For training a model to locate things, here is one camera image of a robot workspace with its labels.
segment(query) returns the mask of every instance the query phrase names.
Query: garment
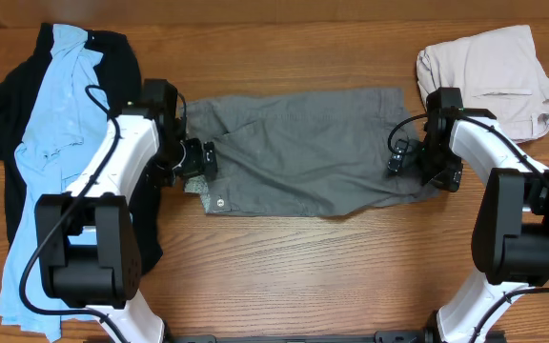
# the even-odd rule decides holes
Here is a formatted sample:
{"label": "garment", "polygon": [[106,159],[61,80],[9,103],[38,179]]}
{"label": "garment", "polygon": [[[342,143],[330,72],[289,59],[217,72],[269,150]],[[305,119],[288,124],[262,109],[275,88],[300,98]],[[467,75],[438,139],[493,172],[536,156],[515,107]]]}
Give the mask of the garment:
{"label": "garment", "polygon": [[[44,333],[50,341],[60,338],[60,316],[32,313],[18,296],[22,271],[37,247],[35,203],[42,194],[63,192],[86,169],[107,130],[107,115],[84,93],[86,86],[98,84],[94,66],[102,53],[84,49],[88,39],[84,30],[54,25],[53,33],[52,60],[15,152],[16,165],[27,185],[27,198],[6,259],[0,295],[3,324]],[[95,91],[94,95],[107,104],[104,92]],[[95,244],[95,232],[83,232],[74,243]],[[46,296],[39,268],[30,273],[27,295],[39,308],[67,309],[62,300]]]}
{"label": "garment", "polygon": [[[202,193],[208,213],[343,215],[437,194],[418,174],[388,176],[391,129],[408,118],[399,89],[225,96],[188,105],[188,132],[213,141],[218,173]],[[417,138],[405,126],[398,138]]]}
{"label": "garment", "polygon": [[[141,93],[141,74],[126,36],[100,30],[87,30],[87,33],[84,48],[102,53],[101,62],[94,71],[110,107],[116,109],[137,100]],[[52,44],[52,25],[42,24],[33,55],[0,84],[0,160],[4,163],[6,176],[4,198],[10,243],[20,224],[26,198],[26,185],[16,166],[14,151],[21,142],[50,65]],[[150,271],[162,256],[156,226],[159,203],[160,189],[153,187],[143,173],[129,204],[143,273]]]}
{"label": "garment", "polygon": [[417,76],[423,104],[437,88],[456,87],[463,106],[488,109],[516,142],[549,131],[549,78],[526,25],[427,47],[418,54]]}

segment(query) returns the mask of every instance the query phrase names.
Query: light blue shirt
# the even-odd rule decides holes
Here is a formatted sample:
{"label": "light blue shirt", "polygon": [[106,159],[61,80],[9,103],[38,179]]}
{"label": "light blue shirt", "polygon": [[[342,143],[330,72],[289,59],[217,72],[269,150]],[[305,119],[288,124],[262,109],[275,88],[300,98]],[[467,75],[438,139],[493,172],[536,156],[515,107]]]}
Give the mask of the light blue shirt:
{"label": "light blue shirt", "polygon": [[[98,85],[94,72],[102,53],[84,49],[88,33],[68,25],[53,26],[52,60],[37,94],[22,143],[14,158],[27,184],[27,197],[15,239],[4,267],[0,294],[2,324],[19,325],[21,330],[44,333],[50,342],[61,337],[61,319],[39,315],[21,303],[18,286],[29,258],[37,247],[35,203],[42,194],[58,194],[88,166],[107,130],[107,116],[86,95],[84,88]],[[92,93],[107,107],[103,91]],[[74,237],[74,244],[95,244],[94,232]],[[59,299],[44,293],[39,264],[28,281],[30,302],[42,309],[65,310]],[[75,317],[81,320],[91,316]]]}

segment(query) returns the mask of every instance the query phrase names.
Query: gray shorts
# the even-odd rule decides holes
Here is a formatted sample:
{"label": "gray shorts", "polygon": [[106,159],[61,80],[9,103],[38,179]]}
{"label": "gray shorts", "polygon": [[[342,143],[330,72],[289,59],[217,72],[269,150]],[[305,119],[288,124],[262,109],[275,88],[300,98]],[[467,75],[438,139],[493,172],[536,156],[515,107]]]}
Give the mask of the gray shorts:
{"label": "gray shorts", "polygon": [[[195,178],[207,213],[327,216],[437,195],[407,171],[389,176],[391,129],[409,117],[400,89],[224,96],[188,104],[188,133],[213,141],[214,181]],[[412,125],[394,139],[417,138]]]}

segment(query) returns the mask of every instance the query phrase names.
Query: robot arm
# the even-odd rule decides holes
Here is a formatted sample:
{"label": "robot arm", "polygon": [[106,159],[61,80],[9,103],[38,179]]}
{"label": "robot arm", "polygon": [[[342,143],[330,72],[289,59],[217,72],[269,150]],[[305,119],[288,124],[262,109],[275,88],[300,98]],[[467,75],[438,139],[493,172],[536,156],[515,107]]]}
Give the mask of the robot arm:
{"label": "robot arm", "polygon": [[[507,293],[543,286],[549,279],[549,193],[492,133],[503,134],[489,111],[464,109],[458,89],[439,89],[427,101],[425,149],[418,158],[426,176],[423,181],[456,191],[462,159],[486,186],[472,239],[476,267],[431,323],[436,342],[467,343],[479,321]],[[490,130],[461,116],[470,116]],[[549,179],[546,166],[524,155],[526,162]],[[523,212],[543,215],[542,223],[522,223]],[[488,341],[486,334],[518,299],[505,302],[488,318],[476,342]]]}
{"label": "robot arm", "polygon": [[[177,96],[176,88],[166,80],[146,80],[141,100],[122,109],[115,123],[108,122],[106,137],[77,180],[64,194],[43,195],[35,209],[41,245],[70,203],[81,201],[79,210],[55,232],[40,255],[44,291],[73,309],[105,314],[132,343],[169,339],[164,321],[150,311],[138,290],[141,257],[128,204],[139,177],[145,173],[151,186],[159,188],[172,186],[176,177],[204,174],[212,178],[216,173],[213,143],[186,139],[185,118],[175,118]],[[108,154],[111,157],[95,183],[84,197],[78,197]],[[97,244],[71,244],[68,236],[87,227],[95,229]],[[99,323],[120,342],[107,323]]]}

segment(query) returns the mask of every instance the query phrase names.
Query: folded clothing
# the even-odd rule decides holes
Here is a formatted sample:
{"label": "folded clothing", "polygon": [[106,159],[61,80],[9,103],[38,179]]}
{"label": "folded clothing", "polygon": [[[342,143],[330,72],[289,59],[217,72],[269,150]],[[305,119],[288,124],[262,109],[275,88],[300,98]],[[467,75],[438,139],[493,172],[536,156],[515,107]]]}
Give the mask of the folded clothing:
{"label": "folded clothing", "polygon": [[456,87],[463,106],[491,111],[516,142],[549,131],[549,78],[526,25],[427,47],[418,54],[417,76],[423,104],[439,87]]}
{"label": "folded clothing", "polygon": [[[409,117],[399,89],[225,96],[188,104],[188,133],[213,141],[215,180],[190,180],[208,213],[343,215],[435,196],[416,171],[389,176],[391,129]],[[417,138],[412,125],[394,139]]]}

